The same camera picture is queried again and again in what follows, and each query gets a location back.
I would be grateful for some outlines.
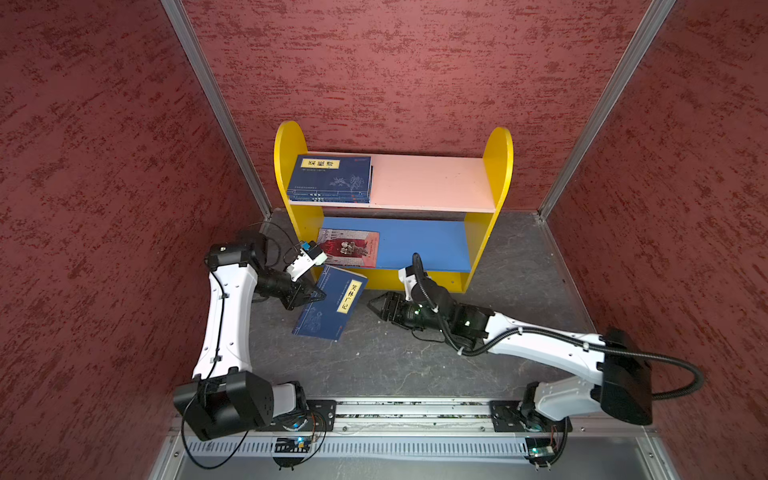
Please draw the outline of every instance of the red wall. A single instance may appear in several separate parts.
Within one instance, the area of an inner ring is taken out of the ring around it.
[[[144,478],[253,198],[160,2],[0,6],[2,478]]]
[[[678,0],[549,220],[600,328],[707,374],[654,409],[684,478],[768,478],[767,51],[764,0]]]
[[[506,207],[535,210],[648,0],[187,0],[275,205],[280,122],[310,149],[482,155],[515,140]]]

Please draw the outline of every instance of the yellow title label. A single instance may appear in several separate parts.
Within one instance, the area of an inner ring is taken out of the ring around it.
[[[301,160],[301,168],[339,168],[339,161],[304,158]]]
[[[349,282],[349,288],[346,289],[346,293],[344,294],[344,298],[341,301],[341,305],[339,305],[339,308],[336,309],[337,312],[349,313],[349,308],[352,306],[352,302],[355,301],[355,297],[360,291],[361,286],[362,282],[358,282],[357,280],[352,280]]]

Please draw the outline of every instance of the shelf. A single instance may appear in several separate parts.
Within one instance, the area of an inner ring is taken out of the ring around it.
[[[405,268],[417,252],[427,272],[472,271],[464,222],[325,217],[323,228],[379,232],[377,270]]]
[[[324,155],[367,155],[313,152]],[[496,211],[482,158],[371,154],[370,204],[294,202],[318,207],[385,208],[448,212]]]

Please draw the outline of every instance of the blue shelf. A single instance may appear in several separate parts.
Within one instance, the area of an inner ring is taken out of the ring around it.
[[[417,252],[427,272],[472,271],[464,222],[326,217],[323,228],[379,232],[377,269],[400,270]]]

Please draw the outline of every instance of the book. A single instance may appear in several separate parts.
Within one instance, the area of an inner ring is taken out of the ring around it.
[[[379,232],[321,228],[317,244],[328,256],[326,265],[376,268]]]
[[[326,265],[317,279],[317,287],[325,292],[326,298],[307,303],[293,335],[338,340],[367,283],[363,275]]]
[[[286,195],[294,201],[370,203],[371,157],[299,155]]]

